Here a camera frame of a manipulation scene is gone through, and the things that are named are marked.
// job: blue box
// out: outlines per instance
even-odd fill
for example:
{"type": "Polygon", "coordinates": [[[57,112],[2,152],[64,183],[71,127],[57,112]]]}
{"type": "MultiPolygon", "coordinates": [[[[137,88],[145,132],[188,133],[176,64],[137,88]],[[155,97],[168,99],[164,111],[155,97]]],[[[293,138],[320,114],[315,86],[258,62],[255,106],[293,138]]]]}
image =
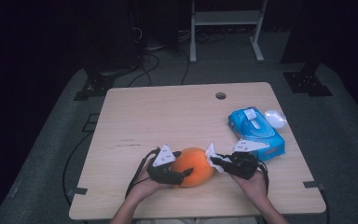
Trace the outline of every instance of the blue box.
{"type": "Polygon", "coordinates": [[[228,116],[228,125],[240,140],[265,144],[265,147],[257,150],[247,148],[261,161],[267,161],[285,153],[283,138],[254,106],[232,112],[228,116]]]}

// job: table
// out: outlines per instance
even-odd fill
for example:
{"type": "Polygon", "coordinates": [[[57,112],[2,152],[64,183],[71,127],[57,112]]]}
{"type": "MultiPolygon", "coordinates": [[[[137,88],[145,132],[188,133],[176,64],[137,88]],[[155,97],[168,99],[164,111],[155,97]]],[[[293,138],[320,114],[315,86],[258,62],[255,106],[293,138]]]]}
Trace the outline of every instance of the table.
{"type": "Polygon", "coordinates": [[[267,1],[263,0],[260,10],[236,10],[236,11],[196,11],[195,1],[192,0],[191,27],[190,27],[190,61],[197,61],[196,51],[196,26],[198,25],[242,25],[255,24],[255,34],[250,37],[255,57],[259,63],[264,62],[263,54],[258,46],[258,37],[266,12],[267,1]]]}
{"type": "MultiPolygon", "coordinates": [[[[70,218],[111,218],[141,159],[156,147],[206,149],[214,142],[217,153],[231,154],[238,139],[227,116],[247,106],[282,111],[272,88],[263,82],[109,90],[77,185],[87,192],[75,195],[70,218]]],[[[269,198],[283,214],[322,213],[325,204],[319,190],[304,187],[313,177],[290,126],[278,131],[286,153],[266,162],[269,198]]],[[[194,188],[159,190],[139,205],[134,217],[257,215],[231,177],[216,172],[194,188]]]]}

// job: gray carpet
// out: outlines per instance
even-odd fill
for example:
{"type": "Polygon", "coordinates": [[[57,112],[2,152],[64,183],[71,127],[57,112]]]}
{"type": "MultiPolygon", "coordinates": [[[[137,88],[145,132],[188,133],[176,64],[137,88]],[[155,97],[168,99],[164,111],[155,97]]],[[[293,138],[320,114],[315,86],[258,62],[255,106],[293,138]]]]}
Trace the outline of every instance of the gray carpet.
{"type": "MultiPolygon", "coordinates": [[[[358,223],[357,104],[343,87],[339,76],[323,64],[316,75],[333,96],[309,97],[305,93],[292,93],[282,72],[297,71],[303,64],[280,64],[289,33],[261,33],[259,44],[265,57],[263,63],[256,61],[249,36],[227,35],[226,39],[214,44],[198,44],[198,62],[189,66],[184,85],[268,82],[277,95],[315,180],[327,187],[325,192],[331,223],[358,223]]],[[[181,49],[188,55],[188,44],[182,45],[181,49]]],[[[159,58],[159,64],[149,72],[151,82],[147,76],[142,76],[131,86],[180,85],[187,67],[185,54],[163,50],[153,55],[159,58]]],[[[145,56],[146,70],[156,63],[156,58],[145,56]]],[[[114,87],[127,88],[143,72],[140,69],[119,77],[114,87]]],[[[86,79],[84,70],[79,70],[62,92],[2,203],[0,223],[78,222],[68,216],[69,205],[62,190],[62,173],[74,152],[67,163],[64,183],[66,189],[75,188],[92,137],[82,132],[83,125],[89,115],[99,113],[103,105],[103,97],[74,101],[86,79]]],[[[326,213],[286,217],[291,223],[326,222],[326,213]]],[[[87,222],[107,223],[108,220],[87,222]]]]}

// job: orange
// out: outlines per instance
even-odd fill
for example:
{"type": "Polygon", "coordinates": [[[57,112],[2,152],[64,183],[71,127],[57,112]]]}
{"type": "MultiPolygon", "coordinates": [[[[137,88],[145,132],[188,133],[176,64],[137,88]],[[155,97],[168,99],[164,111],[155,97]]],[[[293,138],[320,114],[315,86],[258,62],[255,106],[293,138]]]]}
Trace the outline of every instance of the orange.
{"type": "Polygon", "coordinates": [[[171,165],[171,170],[182,173],[193,168],[193,172],[185,177],[181,187],[195,187],[205,183],[213,175],[214,168],[206,160],[205,150],[198,147],[188,147],[171,165]]]}

